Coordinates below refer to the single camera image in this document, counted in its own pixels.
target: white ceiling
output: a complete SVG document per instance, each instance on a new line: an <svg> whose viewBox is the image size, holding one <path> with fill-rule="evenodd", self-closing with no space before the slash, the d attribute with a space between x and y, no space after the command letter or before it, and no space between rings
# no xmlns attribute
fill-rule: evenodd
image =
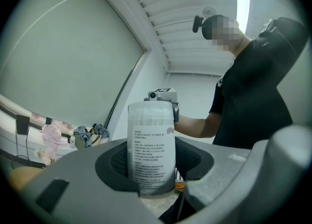
<svg viewBox="0 0 312 224"><path fill-rule="evenodd" d="M192 32L195 15L206 6L236 18L236 0L138 0L169 61L169 72L223 75L232 65L230 53L218 51L199 31Z"/></svg>

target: pink flower logo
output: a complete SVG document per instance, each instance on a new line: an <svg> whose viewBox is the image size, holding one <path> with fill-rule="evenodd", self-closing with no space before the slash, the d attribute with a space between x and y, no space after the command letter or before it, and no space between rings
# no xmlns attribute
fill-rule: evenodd
<svg viewBox="0 0 312 224"><path fill-rule="evenodd" d="M167 134L170 134L170 133L173 134L174 132L175 132L174 128L172 127L167 128Z"/></svg>

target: person's arm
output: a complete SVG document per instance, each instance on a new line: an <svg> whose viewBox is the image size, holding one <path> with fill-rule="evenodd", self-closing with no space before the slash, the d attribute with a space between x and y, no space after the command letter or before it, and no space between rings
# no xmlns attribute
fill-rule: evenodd
<svg viewBox="0 0 312 224"><path fill-rule="evenodd" d="M224 98L222 95L222 78L215 87L213 105L206 119L193 119L185 116L179 117L179 122L175 123L175 130L184 135L195 138L214 137L219 129Z"/></svg>

